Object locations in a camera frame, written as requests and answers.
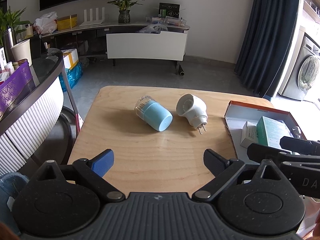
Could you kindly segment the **white plug device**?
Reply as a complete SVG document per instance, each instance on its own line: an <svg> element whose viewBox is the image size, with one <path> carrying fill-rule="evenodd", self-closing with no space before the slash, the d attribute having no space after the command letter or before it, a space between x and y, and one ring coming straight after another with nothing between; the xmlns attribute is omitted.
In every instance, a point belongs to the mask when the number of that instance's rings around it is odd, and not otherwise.
<svg viewBox="0 0 320 240"><path fill-rule="evenodd" d="M206 131L208 124L207 105L193 94L183 95L177 102L176 113L188 120L189 125L197 129L200 134Z"/></svg>

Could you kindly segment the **blue toothpick holder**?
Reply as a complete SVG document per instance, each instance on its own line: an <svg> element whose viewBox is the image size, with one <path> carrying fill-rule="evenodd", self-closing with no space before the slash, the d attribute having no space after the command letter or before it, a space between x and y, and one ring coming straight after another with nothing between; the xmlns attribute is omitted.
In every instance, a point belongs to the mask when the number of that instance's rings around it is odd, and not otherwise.
<svg viewBox="0 0 320 240"><path fill-rule="evenodd" d="M166 130L172 120L172 114L152 97L145 95L135 105L135 113L158 132Z"/></svg>

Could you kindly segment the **small white box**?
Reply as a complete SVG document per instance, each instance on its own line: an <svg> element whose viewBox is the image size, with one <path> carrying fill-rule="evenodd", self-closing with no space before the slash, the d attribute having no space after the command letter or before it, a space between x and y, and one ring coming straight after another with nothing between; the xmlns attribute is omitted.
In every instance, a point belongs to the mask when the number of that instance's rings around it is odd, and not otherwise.
<svg viewBox="0 0 320 240"><path fill-rule="evenodd" d="M258 143L257 127L255 124L246 121L242 127L240 145L248 148L251 144Z"/></svg>

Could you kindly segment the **teal medicine box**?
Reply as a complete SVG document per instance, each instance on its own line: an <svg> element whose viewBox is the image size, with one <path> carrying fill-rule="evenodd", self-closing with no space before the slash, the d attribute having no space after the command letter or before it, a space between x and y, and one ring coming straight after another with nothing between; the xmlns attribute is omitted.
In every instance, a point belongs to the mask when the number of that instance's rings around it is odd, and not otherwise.
<svg viewBox="0 0 320 240"><path fill-rule="evenodd" d="M258 143L264 146L281 149L280 139L291 137L290 130L284 122L262 116L257 125Z"/></svg>

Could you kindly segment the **orange shallow box tray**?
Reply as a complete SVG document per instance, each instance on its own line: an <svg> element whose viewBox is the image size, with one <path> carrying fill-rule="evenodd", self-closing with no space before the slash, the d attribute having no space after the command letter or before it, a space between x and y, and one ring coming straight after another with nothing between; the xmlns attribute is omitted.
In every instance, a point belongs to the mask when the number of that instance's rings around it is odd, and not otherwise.
<svg viewBox="0 0 320 240"><path fill-rule="evenodd" d="M248 158L249 145L255 142L282 150L280 139L292 137L298 127L289 112L238 101L229 102L225 122L236 156L246 164L255 163Z"/></svg>

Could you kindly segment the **silver washing machine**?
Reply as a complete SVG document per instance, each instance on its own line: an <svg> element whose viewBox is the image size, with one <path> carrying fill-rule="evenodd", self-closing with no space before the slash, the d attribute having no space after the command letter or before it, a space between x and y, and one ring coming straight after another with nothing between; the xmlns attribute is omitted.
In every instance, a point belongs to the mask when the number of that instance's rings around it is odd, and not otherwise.
<svg viewBox="0 0 320 240"><path fill-rule="evenodd" d="M308 35L304 35L289 72L278 93L289 99L303 101L319 77L319 46Z"/></svg>

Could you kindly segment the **black rolled mat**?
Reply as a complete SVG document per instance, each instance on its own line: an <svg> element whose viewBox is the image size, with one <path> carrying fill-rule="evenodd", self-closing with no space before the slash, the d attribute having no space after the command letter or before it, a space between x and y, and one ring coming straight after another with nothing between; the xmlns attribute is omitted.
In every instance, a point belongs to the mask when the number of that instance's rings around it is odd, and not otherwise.
<svg viewBox="0 0 320 240"><path fill-rule="evenodd" d="M184 70L180 64L177 66L177 75L184 76Z"/></svg>

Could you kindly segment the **dark blue curtain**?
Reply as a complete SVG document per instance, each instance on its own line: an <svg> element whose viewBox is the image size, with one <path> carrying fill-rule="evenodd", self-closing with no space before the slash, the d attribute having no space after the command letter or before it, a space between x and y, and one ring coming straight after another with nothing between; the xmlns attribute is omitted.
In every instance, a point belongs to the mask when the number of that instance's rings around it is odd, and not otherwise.
<svg viewBox="0 0 320 240"><path fill-rule="evenodd" d="M299 0L253 0L234 71L253 94L270 99L280 81L298 16Z"/></svg>

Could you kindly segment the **white yellow carton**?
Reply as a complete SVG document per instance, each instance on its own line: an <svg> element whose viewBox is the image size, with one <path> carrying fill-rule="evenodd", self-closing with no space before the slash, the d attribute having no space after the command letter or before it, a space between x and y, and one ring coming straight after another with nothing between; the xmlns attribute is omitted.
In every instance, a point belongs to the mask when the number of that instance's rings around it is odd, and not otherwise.
<svg viewBox="0 0 320 240"><path fill-rule="evenodd" d="M64 61L64 66L68 70L72 70L78 63L79 63L79 58L78 58L78 51L77 49L66 49L63 50L63 61Z"/></svg>

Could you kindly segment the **white paper cup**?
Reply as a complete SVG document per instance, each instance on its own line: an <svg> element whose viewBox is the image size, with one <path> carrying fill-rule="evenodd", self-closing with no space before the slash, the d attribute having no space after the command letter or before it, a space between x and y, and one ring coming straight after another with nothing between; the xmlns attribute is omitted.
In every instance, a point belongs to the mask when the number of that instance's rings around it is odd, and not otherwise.
<svg viewBox="0 0 320 240"><path fill-rule="evenodd" d="M14 56L16 62L21 60L27 60L29 66L32 65L31 51L30 51L30 40L24 40L13 47L11 47L11 52Z"/></svg>

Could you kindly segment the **white tv cabinet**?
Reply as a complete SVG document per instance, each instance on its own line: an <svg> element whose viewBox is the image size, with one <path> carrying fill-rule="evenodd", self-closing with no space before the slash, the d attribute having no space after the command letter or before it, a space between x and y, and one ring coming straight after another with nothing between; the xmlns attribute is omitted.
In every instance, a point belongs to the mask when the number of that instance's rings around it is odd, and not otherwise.
<svg viewBox="0 0 320 240"><path fill-rule="evenodd" d="M149 23L102 23L74 27L43 35L54 48L76 48L83 57L106 56L113 65L119 59L167 60L177 66L183 61L189 26L165 25L160 33L141 33Z"/></svg>

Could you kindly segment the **white router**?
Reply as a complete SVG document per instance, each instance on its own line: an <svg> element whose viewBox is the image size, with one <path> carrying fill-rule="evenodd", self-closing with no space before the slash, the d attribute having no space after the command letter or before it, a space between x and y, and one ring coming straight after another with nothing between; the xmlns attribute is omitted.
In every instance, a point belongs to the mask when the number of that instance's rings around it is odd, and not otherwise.
<svg viewBox="0 0 320 240"><path fill-rule="evenodd" d="M84 9L84 21L80 24L80 27L86 27L91 25L99 25L105 22L105 8L96 8L95 14L93 9L90 8L89 12L87 9Z"/></svg>

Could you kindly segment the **yellow box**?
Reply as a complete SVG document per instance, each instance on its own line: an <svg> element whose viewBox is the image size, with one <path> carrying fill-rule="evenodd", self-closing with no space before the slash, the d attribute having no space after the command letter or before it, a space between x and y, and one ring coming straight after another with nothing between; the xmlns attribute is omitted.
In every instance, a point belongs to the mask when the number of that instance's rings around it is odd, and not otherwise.
<svg viewBox="0 0 320 240"><path fill-rule="evenodd" d="M71 29L78 25L78 15L69 15L65 17L61 17L57 19L57 29L65 30L65 29Z"/></svg>

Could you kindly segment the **black display box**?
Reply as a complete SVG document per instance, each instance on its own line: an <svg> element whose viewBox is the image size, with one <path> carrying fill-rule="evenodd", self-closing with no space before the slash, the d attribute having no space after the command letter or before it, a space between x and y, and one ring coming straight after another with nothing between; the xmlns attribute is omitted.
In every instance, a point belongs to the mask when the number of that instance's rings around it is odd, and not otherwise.
<svg viewBox="0 0 320 240"><path fill-rule="evenodd" d="M180 18L180 5L172 3L159 3L158 16L161 18Z"/></svg>

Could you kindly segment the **wall shelf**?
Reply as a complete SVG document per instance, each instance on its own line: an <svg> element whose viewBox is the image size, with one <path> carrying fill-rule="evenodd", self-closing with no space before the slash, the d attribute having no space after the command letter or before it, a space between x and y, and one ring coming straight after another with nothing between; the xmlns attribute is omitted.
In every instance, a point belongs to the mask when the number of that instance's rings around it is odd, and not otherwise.
<svg viewBox="0 0 320 240"><path fill-rule="evenodd" d="M319 0L304 0L304 11L319 24Z"/></svg>

